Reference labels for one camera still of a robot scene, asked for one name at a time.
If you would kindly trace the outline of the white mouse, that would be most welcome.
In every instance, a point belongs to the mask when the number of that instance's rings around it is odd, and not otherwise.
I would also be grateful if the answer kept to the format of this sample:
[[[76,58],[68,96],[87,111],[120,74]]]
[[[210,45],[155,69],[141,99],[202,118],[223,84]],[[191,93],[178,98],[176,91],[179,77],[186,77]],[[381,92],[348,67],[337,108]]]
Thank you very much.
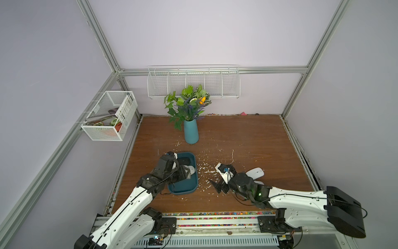
[[[257,167],[247,171],[246,175],[252,178],[253,180],[256,180],[264,176],[264,171],[261,168]]]
[[[186,172],[186,179],[190,179],[191,176],[195,173],[194,166],[184,166],[184,170]]]

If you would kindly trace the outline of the teal storage tray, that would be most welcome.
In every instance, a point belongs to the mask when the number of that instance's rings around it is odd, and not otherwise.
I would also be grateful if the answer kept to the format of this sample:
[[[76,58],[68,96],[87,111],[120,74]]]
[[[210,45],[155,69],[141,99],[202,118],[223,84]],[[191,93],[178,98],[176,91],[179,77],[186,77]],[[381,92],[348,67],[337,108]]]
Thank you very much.
[[[195,155],[191,152],[183,152],[177,154],[178,158],[189,157],[192,162],[192,166],[195,167],[195,173],[190,179],[184,179],[176,183],[168,185],[168,190],[174,195],[186,195],[195,192],[198,187],[198,169]]]

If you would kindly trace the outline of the black computer mouse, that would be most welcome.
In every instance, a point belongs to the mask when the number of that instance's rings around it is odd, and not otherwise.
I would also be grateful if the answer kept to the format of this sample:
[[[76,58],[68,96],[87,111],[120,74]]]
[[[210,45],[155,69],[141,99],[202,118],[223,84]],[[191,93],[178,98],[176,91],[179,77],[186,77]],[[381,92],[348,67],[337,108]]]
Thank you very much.
[[[189,157],[182,157],[177,159],[178,163],[183,166],[191,166],[192,162]]]

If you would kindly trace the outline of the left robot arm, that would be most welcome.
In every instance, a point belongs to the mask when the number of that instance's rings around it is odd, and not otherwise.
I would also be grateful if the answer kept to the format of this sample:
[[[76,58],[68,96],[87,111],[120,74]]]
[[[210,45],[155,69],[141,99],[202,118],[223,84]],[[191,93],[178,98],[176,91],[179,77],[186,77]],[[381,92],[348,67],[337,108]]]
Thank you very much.
[[[148,208],[166,185],[190,179],[192,160],[172,151],[162,155],[155,168],[142,176],[120,208],[90,236],[81,235],[75,249],[129,249],[149,234],[162,213]]]

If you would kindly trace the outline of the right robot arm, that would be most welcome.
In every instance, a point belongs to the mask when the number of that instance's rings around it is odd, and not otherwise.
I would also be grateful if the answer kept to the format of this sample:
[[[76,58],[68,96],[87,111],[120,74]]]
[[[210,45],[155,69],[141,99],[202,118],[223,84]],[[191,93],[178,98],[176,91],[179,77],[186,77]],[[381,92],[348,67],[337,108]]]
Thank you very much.
[[[225,172],[221,177],[218,182],[211,181],[218,192],[232,192],[237,201],[246,206],[276,211],[269,223],[272,232],[299,227],[330,227],[353,238],[366,237],[366,210],[359,201],[337,187],[301,192],[259,184],[246,173]]]

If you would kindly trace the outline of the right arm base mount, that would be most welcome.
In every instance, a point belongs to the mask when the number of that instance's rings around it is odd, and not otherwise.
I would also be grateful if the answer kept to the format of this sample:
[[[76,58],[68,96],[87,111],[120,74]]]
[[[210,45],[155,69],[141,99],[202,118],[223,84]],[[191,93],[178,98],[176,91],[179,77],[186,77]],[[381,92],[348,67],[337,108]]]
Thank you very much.
[[[274,216],[258,216],[260,232],[285,234],[302,231],[302,227],[292,227],[285,219],[285,208],[277,209]]]

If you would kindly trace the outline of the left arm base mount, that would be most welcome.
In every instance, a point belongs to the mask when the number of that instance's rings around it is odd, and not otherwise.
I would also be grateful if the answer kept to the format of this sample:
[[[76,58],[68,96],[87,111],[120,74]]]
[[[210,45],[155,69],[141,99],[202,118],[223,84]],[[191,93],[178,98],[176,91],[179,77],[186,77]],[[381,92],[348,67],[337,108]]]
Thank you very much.
[[[162,212],[159,212],[151,207],[144,209],[141,215],[148,215],[154,221],[151,230],[148,234],[175,234],[177,228],[177,218],[164,217]]]

